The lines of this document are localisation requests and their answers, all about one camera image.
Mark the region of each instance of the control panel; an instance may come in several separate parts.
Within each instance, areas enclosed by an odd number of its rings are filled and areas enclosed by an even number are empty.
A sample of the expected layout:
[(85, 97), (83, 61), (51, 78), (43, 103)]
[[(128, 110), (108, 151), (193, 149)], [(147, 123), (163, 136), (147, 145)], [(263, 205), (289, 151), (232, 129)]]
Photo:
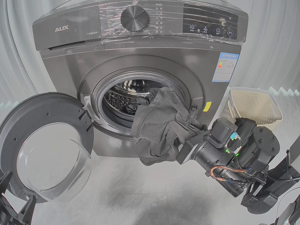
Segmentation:
[(138, 0), (100, 4), (99, 8), (104, 40), (132, 35), (176, 35), (241, 42), (246, 36), (245, 30), (239, 37), (238, 12), (212, 5)]
[(201, 5), (184, 4), (183, 33), (207, 34), (236, 40), (238, 16)]
[(182, 31), (183, 7), (172, 1), (140, 0), (100, 4), (102, 38), (173, 35)]

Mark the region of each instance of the white curtain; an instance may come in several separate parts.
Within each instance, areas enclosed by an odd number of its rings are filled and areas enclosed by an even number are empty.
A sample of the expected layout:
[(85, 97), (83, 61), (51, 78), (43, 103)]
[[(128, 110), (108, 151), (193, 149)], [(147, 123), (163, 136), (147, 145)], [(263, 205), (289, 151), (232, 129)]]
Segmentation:
[[(55, 91), (35, 50), (32, 23), (68, 0), (2, 1), (0, 121), (23, 99)], [(300, 90), (300, 0), (227, 1), (249, 15), (246, 44), (230, 86)]]

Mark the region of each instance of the yellow sticker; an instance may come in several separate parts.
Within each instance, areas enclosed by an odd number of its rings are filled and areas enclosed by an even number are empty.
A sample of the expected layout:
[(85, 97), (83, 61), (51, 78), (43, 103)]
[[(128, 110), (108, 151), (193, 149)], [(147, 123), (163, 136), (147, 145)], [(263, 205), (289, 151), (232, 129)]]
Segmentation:
[(212, 102), (207, 102), (203, 111), (207, 112), (209, 110), (211, 104), (212, 104)]

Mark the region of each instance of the digital display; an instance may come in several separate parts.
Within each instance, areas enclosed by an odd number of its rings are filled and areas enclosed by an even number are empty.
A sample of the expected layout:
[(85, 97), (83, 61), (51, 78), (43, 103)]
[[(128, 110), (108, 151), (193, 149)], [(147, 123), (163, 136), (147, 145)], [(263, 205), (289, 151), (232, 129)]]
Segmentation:
[(238, 16), (214, 7), (184, 4), (183, 33), (236, 39)]

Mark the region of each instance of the transparent door glass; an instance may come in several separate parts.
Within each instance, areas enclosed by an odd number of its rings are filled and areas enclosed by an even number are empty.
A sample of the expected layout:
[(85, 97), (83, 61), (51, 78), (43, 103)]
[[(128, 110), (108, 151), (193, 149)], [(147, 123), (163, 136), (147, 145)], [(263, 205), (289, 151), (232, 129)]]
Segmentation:
[(17, 159), (22, 183), (52, 203), (75, 197), (87, 183), (92, 160), (70, 125), (53, 123), (33, 132)]

